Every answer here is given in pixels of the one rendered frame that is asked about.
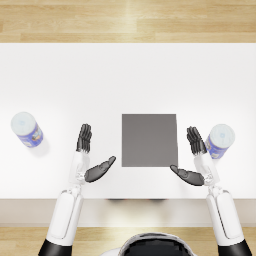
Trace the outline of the dark round robot body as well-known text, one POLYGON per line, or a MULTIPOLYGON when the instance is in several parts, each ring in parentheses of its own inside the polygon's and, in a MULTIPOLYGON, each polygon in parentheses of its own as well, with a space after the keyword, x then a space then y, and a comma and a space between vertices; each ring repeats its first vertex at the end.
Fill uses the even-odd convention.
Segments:
POLYGON ((137 234, 100 256, 197 256, 181 238, 167 233, 137 234))

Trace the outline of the dark grey square mat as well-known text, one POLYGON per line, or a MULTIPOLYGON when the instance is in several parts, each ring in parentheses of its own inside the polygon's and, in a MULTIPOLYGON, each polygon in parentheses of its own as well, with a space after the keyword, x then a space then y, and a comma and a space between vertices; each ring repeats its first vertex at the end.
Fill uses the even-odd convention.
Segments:
POLYGON ((122 166, 169 167, 178 164, 175 114, 123 114, 122 166))

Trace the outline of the blue can with white lid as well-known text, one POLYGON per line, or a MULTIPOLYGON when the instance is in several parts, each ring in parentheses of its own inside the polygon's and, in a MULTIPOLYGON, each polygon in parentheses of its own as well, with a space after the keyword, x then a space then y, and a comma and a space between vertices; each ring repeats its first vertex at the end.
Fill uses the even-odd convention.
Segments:
POLYGON ((205 146, 212 159, 220 159, 235 141, 233 129, 226 124, 215 125, 206 141, 205 146))
POLYGON ((12 131, 27 147, 34 148, 41 144, 43 132, 35 118, 28 112, 19 112, 11 120, 12 131))

